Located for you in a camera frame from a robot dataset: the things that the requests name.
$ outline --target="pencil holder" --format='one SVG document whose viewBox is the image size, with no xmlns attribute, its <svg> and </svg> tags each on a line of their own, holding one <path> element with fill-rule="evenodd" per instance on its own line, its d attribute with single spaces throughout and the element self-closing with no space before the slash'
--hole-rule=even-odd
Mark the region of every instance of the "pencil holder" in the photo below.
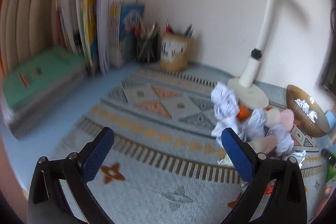
<svg viewBox="0 0 336 224">
<path fill-rule="evenodd" d="M 136 40 L 136 60 L 140 63 L 157 62 L 158 60 L 158 39 L 156 35 L 153 38 Z"/>
<path fill-rule="evenodd" d="M 160 66 L 169 71 L 184 71 L 188 66 L 187 52 L 193 39 L 172 33 L 162 36 Z"/>
</svg>

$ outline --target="green folder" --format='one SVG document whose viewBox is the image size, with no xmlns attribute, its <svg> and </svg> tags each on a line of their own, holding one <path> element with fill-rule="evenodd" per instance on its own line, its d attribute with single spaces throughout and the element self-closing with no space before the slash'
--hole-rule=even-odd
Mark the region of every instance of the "green folder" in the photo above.
<svg viewBox="0 0 336 224">
<path fill-rule="evenodd" d="M 83 69 L 85 58 L 56 46 L 14 69 L 3 83 L 8 108 L 16 110 L 42 95 L 53 84 Z"/>
<path fill-rule="evenodd" d="M 336 168 L 333 168 L 330 164 L 328 164 L 328 171 L 327 171 L 327 179 L 326 182 L 332 180 L 336 176 Z"/>
</svg>

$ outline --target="book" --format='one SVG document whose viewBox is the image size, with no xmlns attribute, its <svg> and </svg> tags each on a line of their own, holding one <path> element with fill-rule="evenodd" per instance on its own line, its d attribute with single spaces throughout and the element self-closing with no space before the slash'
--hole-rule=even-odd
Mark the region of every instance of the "book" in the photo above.
<svg viewBox="0 0 336 224">
<path fill-rule="evenodd" d="M 110 63 L 114 67 L 121 67 L 135 57 L 136 39 L 133 27 L 139 26 L 139 19 L 143 17 L 142 4 L 116 4 L 110 9 L 111 37 Z"/>
<path fill-rule="evenodd" d="M 97 71 L 98 63 L 96 2 L 96 0 L 76 0 L 80 39 L 84 56 L 93 75 Z"/>
<path fill-rule="evenodd" d="M 136 2 L 137 0 L 97 0 L 98 53 L 102 73 L 106 73 L 112 65 L 110 62 L 110 48 L 112 41 L 116 40 L 115 37 L 112 37 L 112 28 L 116 28 L 116 18 L 113 18 L 114 13 L 110 12 L 110 8 L 113 3 Z"/>
<path fill-rule="evenodd" d="M 78 87 L 87 77 L 86 69 L 78 70 L 69 74 L 62 81 L 56 83 L 48 92 L 38 96 L 26 106 L 11 113 L 11 116 L 4 114 L 8 108 L 2 108 L 4 123 L 16 137 L 25 134 L 50 108 L 58 101 Z"/>
<path fill-rule="evenodd" d="M 30 59 L 14 69 L 3 81 L 8 109 L 15 111 L 43 93 L 63 77 L 83 69 L 85 58 L 60 46 Z"/>
<path fill-rule="evenodd" d="M 57 0 L 61 44 L 74 54 L 84 54 L 79 33 L 76 0 Z"/>
</svg>

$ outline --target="desk lamp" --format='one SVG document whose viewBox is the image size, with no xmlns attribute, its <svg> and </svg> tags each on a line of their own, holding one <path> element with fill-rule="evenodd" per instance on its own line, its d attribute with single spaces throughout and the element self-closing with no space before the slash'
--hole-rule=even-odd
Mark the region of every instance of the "desk lamp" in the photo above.
<svg viewBox="0 0 336 224">
<path fill-rule="evenodd" d="M 259 72 L 263 51 L 265 50 L 272 29 L 275 2 L 276 0 L 267 0 L 266 13 L 257 45 L 248 57 L 241 76 L 231 79 L 228 82 L 228 87 L 235 91 L 240 102 L 250 109 L 265 108 L 268 106 L 266 94 L 259 87 L 254 85 L 253 81 Z"/>
</svg>

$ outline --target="golden bowl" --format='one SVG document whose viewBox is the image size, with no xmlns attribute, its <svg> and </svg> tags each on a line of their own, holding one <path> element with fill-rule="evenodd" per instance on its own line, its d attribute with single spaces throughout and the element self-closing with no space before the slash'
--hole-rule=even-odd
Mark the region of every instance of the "golden bowl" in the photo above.
<svg viewBox="0 0 336 224">
<path fill-rule="evenodd" d="M 310 106 L 309 110 L 315 110 L 317 113 L 316 123 L 313 123 L 309 117 L 303 112 L 299 105 L 295 102 L 296 99 L 306 100 Z M 287 107 L 294 112 L 295 119 L 301 121 L 301 125 L 298 128 L 305 134 L 308 134 L 314 138 L 320 138 L 328 134 L 330 126 L 328 120 L 317 104 L 317 102 L 302 89 L 294 85 L 288 85 L 286 91 Z"/>
</svg>

